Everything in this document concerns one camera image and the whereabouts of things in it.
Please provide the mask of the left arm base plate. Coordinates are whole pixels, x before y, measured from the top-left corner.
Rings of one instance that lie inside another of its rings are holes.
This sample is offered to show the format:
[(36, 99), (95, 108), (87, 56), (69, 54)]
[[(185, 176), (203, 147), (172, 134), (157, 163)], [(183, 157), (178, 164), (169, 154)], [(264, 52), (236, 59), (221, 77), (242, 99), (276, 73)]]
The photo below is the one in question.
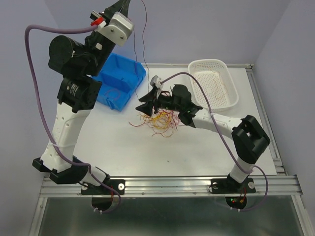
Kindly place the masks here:
[[(120, 195), (125, 194), (126, 181), (124, 179), (110, 179), (105, 183), (110, 188), (116, 190)], [(81, 186), (81, 195), (115, 195), (115, 193), (108, 188), (100, 185), (95, 186), (90, 183), (84, 183), (85, 186)]]

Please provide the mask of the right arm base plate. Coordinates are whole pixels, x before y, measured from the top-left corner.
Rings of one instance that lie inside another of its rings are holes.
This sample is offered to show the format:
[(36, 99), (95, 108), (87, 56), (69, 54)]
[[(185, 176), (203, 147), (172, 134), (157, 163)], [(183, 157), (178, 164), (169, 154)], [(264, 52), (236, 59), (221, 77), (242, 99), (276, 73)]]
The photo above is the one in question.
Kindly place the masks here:
[(229, 177), (213, 178), (211, 179), (209, 189), (213, 194), (240, 194), (243, 190), (246, 193), (256, 192), (252, 178), (246, 178), (242, 183), (238, 183)]

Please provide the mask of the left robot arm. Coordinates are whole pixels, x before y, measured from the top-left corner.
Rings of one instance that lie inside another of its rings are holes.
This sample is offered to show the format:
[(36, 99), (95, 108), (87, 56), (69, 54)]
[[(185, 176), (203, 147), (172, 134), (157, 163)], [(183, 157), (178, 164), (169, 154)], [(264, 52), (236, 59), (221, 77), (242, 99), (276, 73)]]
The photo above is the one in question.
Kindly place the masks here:
[(91, 25), (83, 29), (54, 29), (29, 25), (32, 29), (55, 33), (49, 46), (49, 68), (61, 74), (57, 114), (52, 129), (46, 128), (49, 143), (33, 160), (40, 172), (48, 173), (56, 184), (91, 184), (103, 194), (109, 190), (109, 175), (74, 156), (81, 128), (94, 108), (102, 83), (95, 79), (115, 46), (123, 46), (134, 25), (128, 18), (129, 1), (120, 0), (103, 12), (92, 12)]

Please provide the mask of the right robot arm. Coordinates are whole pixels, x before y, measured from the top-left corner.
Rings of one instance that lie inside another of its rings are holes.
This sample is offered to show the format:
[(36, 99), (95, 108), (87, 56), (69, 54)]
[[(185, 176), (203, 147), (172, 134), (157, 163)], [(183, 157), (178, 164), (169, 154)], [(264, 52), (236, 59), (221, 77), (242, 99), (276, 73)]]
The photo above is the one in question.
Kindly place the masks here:
[(208, 109), (192, 102), (191, 93), (184, 85), (175, 85), (171, 95), (164, 95), (157, 87), (153, 87), (140, 98), (140, 102), (136, 110), (150, 117), (161, 109), (175, 111), (186, 126), (210, 130), (222, 138), (230, 138), (237, 153), (236, 163), (226, 180), (226, 186), (232, 192), (244, 187), (244, 181), (270, 144), (270, 138), (254, 116), (231, 118), (210, 113)]

